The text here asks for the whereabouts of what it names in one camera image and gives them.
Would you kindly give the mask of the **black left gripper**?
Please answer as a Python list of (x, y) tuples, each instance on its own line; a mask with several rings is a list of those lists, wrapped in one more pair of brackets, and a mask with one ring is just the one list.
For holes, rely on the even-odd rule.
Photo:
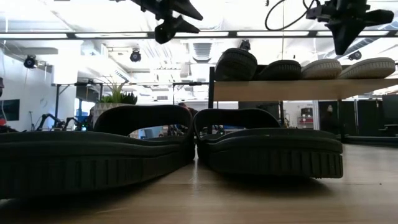
[(156, 19), (165, 19), (154, 30), (155, 41), (165, 44), (172, 40), (176, 33), (198, 34), (199, 28), (183, 19), (182, 16), (172, 17), (172, 10), (185, 16), (201, 21), (203, 16), (197, 11), (190, 0), (131, 0), (142, 12), (149, 11)]

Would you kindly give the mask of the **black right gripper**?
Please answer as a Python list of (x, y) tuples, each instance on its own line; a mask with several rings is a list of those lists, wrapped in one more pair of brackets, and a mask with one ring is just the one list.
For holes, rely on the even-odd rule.
[[(370, 9), (367, 0), (330, 0), (325, 1), (324, 6), (326, 7), (328, 29), (331, 30), (333, 36), (336, 55), (343, 55), (366, 26), (388, 24), (394, 18), (394, 13), (389, 10), (378, 9), (367, 12)], [(364, 22), (356, 20), (340, 21), (343, 19), (362, 19), (363, 17)]]

